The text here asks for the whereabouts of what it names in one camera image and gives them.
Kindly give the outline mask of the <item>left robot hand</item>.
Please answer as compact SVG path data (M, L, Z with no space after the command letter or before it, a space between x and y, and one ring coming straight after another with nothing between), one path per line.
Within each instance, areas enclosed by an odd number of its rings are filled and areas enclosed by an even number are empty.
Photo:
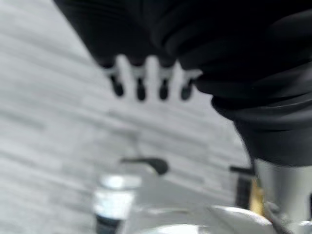
M254 160L312 165L309 0L58 0L101 65L112 53L168 55L202 72L197 89Z

